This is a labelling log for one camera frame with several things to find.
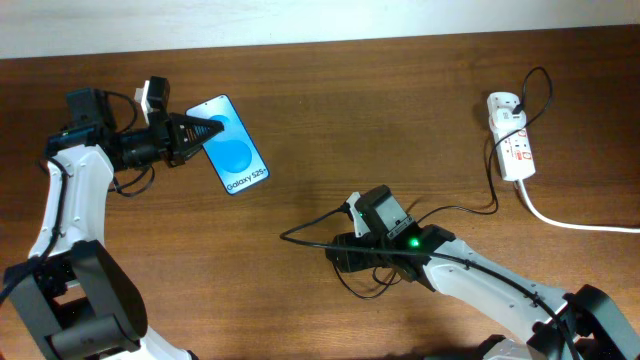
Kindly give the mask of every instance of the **black cable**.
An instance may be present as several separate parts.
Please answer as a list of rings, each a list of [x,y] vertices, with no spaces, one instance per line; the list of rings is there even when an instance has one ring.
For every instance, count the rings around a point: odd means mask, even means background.
[[[378,278],[378,276],[376,275],[376,271],[379,269],[379,266],[376,266],[373,268],[373,274],[371,274],[371,277],[373,277],[373,281],[377,282],[380,285],[396,285],[402,282],[402,278],[400,278],[400,280],[393,282],[393,278],[396,276],[397,272],[393,272],[393,275],[391,276],[391,280],[389,280],[389,282],[384,282],[382,280],[380,280]]]
[[[429,217],[430,215],[438,211],[447,210],[447,209],[461,210],[461,211],[472,213],[475,215],[493,215],[498,212],[498,209],[500,208],[500,204],[498,202],[498,195],[496,194],[496,189],[493,185],[493,178],[491,177],[491,161],[493,159],[493,155],[495,154],[496,149],[498,148],[498,145],[500,145],[500,143],[502,143],[505,139],[509,138],[511,135],[516,134],[518,131],[529,127],[529,125],[531,125],[534,121],[536,121],[542,114],[544,114],[549,109],[549,106],[551,106],[551,102],[553,101],[553,82],[551,81],[551,77],[549,76],[549,73],[547,73],[547,70],[545,70],[545,68],[543,68],[542,66],[536,66],[535,68],[531,69],[527,74],[527,76],[525,76],[524,78],[524,81],[522,83],[522,102],[516,106],[513,113],[519,114],[522,110],[524,110],[526,96],[527,96],[527,82],[529,80],[529,77],[536,71],[541,71],[544,74],[545,78],[547,79],[547,84],[549,86],[549,97],[547,98],[546,104],[534,117],[529,119],[521,129],[514,130],[511,133],[507,134],[506,136],[502,137],[500,140],[498,140],[493,146],[493,148],[491,148],[491,153],[489,154],[489,161],[487,161],[487,167],[485,170],[487,173],[487,180],[489,182],[489,190],[491,191],[491,201],[492,203],[495,204],[495,208],[491,211],[478,211],[478,210],[472,210],[472,209],[468,209],[458,205],[442,206],[437,209],[431,210],[426,215],[422,216],[420,219],[418,219],[418,221],[416,221],[418,224],[422,222],[424,219],[426,219],[427,217]]]
[[[123,192],[122,189],[126,189],[132,185],[135,185],[137,182],[139,182],[146,174],[147,172],[149,172],[149,170],[151,170],[151,177],[149,178],[149,181],[147,181],[146,185],[143,186],[141,189],[130,192],[130,193],[126,193]],[[155,180],[156,178],[156,170],[153,168],[153,165],[148,165],[147,167],[144,168],[144,170],[142,170],[140,172],[140,175],[138,175],[135,179],[133,179],[132,181],[124,184],[124,185],[120,185],[120,183],[118,182],[118,179],[114,176],[113,177],[113,188],[109,189],[108,192],[116,192],[119,195],[122,195],[124,197],[134,197],[136,195],[140,195],[143,192],[145,192],[146,190],[148,190],[151,185],[153,184],[153,180]]]
[[[67,173],[64,166],[60,164],[58,160],[52,157],[47,158],[47,160],[53,163],[55,166],[57,166],[61,174],[60,197],[58,198],[58,208],[56,210],[56,218],[54,221],[53,228],[51,229],[51,238],[49,239],[49,244],[45,248],[44,252],[42,252],[42,254],[36,257],[35,259],[32,258],[33,260],[31,262],[27,262],[27,265],[24,271],[21,274],[15,276],[13,279],[11,279],[11,282],[7,284],[7,286],[4,289],[2,289],[2,292],[0,292],[0,306],[2,305],[2,303],[4,303],[7,297],[9,297],[9,294],[11,294],[13,289],[15,289],[15,287],[22,282],[22,280],[24,280],[27,276],[31,275],[35,270],[40,268],[42,264],[44,264],[45,260],[47,259],[47,257],[49,257],[49,254],[51,254],[51,252],[53,251],[53,248],[56,246],[56,243],[58,242],[58,236],[60,235],[60,223],[62,222],[62,211],[64,209],[64,199],[67,193],[67,179],[69,178],[69,173]]]
[[[393,282],[393,279],[396,277],[396,273],[393,273],[393,276],[391,277],[391,281],[389,283],[384,283],[384,288],[382,288],[382,290],[380,290],[379,292],[377,292],[375,295],[371,295],[371,296],[365,296],[365,295],[360,295],[358,294],[355,290],[353,290],[349,285],[347,285],[346,281],[344,281],[344,279],[342,278],[342,275],[340,275],[340,271],[338,271],[338,268],[333,265],[333,270],[336,272],[336,275],[338,276],[338,279],[340,280],[340,282],[342,283],[342,285],[349,290],[353,295],[355,295],[357,298],[362,299],[362,300],[372,300],[375,298],[380,297],[380,295],[384,294],[389,287],[392,285],[391,282]]]
[[[311,225],[315,225],[317,223],[319,223],[320,221],[328,218],[329,216],[339,213],[339,212],[346,212],[349,210],[349,204],[348,203],[344,203],[342,205],[340,205],[340,207],[331,210],[330,212],[322,215],[321,217],[312,220],[310,222],[307,222],[305,224],[302,225],[298,225],[292,229],[289,229],[285,232],[283,232],[282,234],[280,234],[280,239],[285,240],[285,241],[289,241],[291,243],[297,244],[297,245],[302,245],[302,246],[308,246],[308,247],[312,247],[312,248],[316,248],[316,249],[329,249],[329,250],[334,250],[334,251],[351,251],[351,252],[358,252],[358,253],[364,253],[364,254],[377,254],[377,255],[400,255],[400,256],[428,256],[428,257],[434,257],[434,258],[438,258],[438,259],[443,259],[443,260],[448,260],[451,262],[456,262],[459,264],[463,264],[465,265],[467,268],[474,268],[476,270],[479,270],[489,276],[492,276],[502,282],[504,282],[505,284],[513,287],[514,289],[516,289],[517,291],[519,291],[520,293],[522,293],[525,297],[531,299],[531,301],[533,302],[534,306],[540,306],[544,312],[546,312],[549,317],[551,317],[551,319],[554,321],[554,323],[556,324],[556,326],[558,327],[558,330],[560,331],[562,337],[565,340],[565,343],[567,344],[567,347],[569,348],[569,351],[571,351],[571,356],[574,360],[579,360],[580,356],[578,354],[578,351],[575,348],[575,344],[573,343],[573,340],[571,339],[571,336],[569,335],[569,330],[568,327],[566,325],[566,323],[562,320],[560,320],[560,318],[558,317],[558,315],[556,315],[556,313],[538,296],[537,293],[532,293],[531,291],[527,290],[525,287],[521,286],[520,284],[516,283],[515,281],[509,279],[508,277],[499,274],[491,269],[488,269],[482,265],[478,265],[474,262],[472,262],[471,260],[468,259],[461,259],[459,257],[455,257],[455,256],[451,256],[451,255],[446,255],[446,254],[439,254],[439,253],[433,253],[433,252],[414,252],[414,251],[405,251],[405,250],[389,250],[389,249],[377,249],[377,248],[365,248],[365,247],[358,247],[358,246],[349,246],[349,245],[332,245],[332,244],[325,244],[325,243],[319,243],[319,242],[312,242],[312,241],[306,241],[306,240],[299,240],[299,239],[294,239],[292,237],[289,237],[288,235],[304,229],[308,226]],[[361,297],[361,295],[355,293],[351,288],[349,288],[349,286],[344,282],[344,280],[342,279],[342,277],[340,276],[337,268],[334,265],[334,270],[336,271],[336,274],[338,275],[338,278],[340,279],[340,281],[342,282],[342,284],[348,289],[350,290],[354,295]]]
[[[133,118],[131,119],[129,124],[124,127],[124,129],[118,131],[118,134],[122,134],[125,131],[131,130],[133,125],[135,125],[136,121],[138,120],[138,107],[136,106],[135,101],[133,101],[133,99],[131,99],[127,95],[120,94],[120,93],[117,93],[117,92],[114,92],[114,91],[106,91],[105,90],[104,93],[107,96],[112,95],[112,96],[116,96],[116,97],[119,97],[121,99],[124,99],[129,103],[129,105],[131,105],[131,110],[133,111]]]

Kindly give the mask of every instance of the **tabletop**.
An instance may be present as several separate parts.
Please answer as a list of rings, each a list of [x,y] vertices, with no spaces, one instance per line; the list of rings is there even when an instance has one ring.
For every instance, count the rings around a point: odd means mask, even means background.
[[[509,335],[417,283],[359,300],[323,251],[278,235],[381,184],[403,206],[415,203],[414,216],[485,207],[487,96],[519,94],[536,65],[553,78],[555,99],[529,130],[532,201],[560,221],[638,226],[639,40],[640,28],[623,26],[2,60],[2,271],[26,259],[41,225],[48,177],[34,164],[70,119],[65,93],[133,95],[157,75],[169,79],[173,112],[227,94],[270,170],[229,196],[201,153],[182,167],[158,164],[153,186],[136,198],[107,196],[107,250],[172,344],[200,359],[374,359]],[[547,96],[543,79],[534,76],[528,91],[534,111]],[[122,124],[130,116],[120,105],[116,114]],[[542,223],[493,170],[497,214],[450,210],[429,222],[524,277],[569,292],[602,289],[640,331],[640,237]],[[300,237],[328,242],[351,228],[335,216]],[[374,287],[370,271],[345,279]],[[41,358],[9,302],[0,354]]]

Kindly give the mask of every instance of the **wooden table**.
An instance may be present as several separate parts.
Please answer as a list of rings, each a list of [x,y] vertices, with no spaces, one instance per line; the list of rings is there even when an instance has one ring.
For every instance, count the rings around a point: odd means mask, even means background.
[[[508,335],[417,284],[358,300],[322,251],[278,234],[380,184],[405,206],[420,199],[416,216],[486,205],[487,95],[519,93],[535,65],[548,69],[556,98],[530,129],[534,203],[558,220],[638,225],[639,40],[636,26],[0,61],[0,263],[24,261],[35,241],[48,178],[34,161],[69,120],[65,93],[133,94],[159,75],[174,112],[228,94],[271,171],[229,196],[199,154],[156,166],[153,187],[135,199],[108,195],[107,249],[170,342],[201,359],[380,358]],[[541,78],[529,91],[532,112],[546,97]],[[118,114],[128,121],[126,107]],[[640,237],[546,225],[494,178],[496,215],[448,211],[431,222],[525,277],[603,289],[640,331]],[[349,229],[342,216],[301,236],[330,241]],[[346,278],[370,287],[370,273]],[[7,359],[41,356],[9,303],[0,349]]]

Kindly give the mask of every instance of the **power strip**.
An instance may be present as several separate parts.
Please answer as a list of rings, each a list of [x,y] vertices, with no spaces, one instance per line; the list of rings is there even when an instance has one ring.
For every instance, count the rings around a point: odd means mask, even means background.
[[[519,103],[518,96],[508,92],[495,92],[487,98],[489,127],[493,132],[495,143],[509,133],[522,129],[527,123],[527,115],[524,111],[513,114],[513,110]],[[500,142],[496,152],[502,179],[505,181],[522,180],[535,174],[536,168],[533,164],[533,154],[526,129]]]

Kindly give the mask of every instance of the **white power strip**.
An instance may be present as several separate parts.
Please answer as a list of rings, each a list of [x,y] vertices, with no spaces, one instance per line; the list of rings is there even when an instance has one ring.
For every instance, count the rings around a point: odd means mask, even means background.
[[[496,152],[500,162],[500,172],[506,181],[513,181],[516,189],[520,191],[529,211],[538,219],[547,224],[574,230],[611,231],[639,234],[640,229],[623,228],[614,226],[594,226],[567,224],[555,221],[542,215],[533,206],[529,199],[529,194],[524,186],[524,179],[535,174],[536,168],[533,165],[533,155],[529,136],[524,126],[527,123],[527,116],[524,111],[513,114],[515,107],[520,103],[517,95],[507,92],[495,92],[489,95],[487,106],[489,108],[489,127],[493,132],[493,140],[498,143]],[[521,129],[517,133],[500,141],[510,133]]]

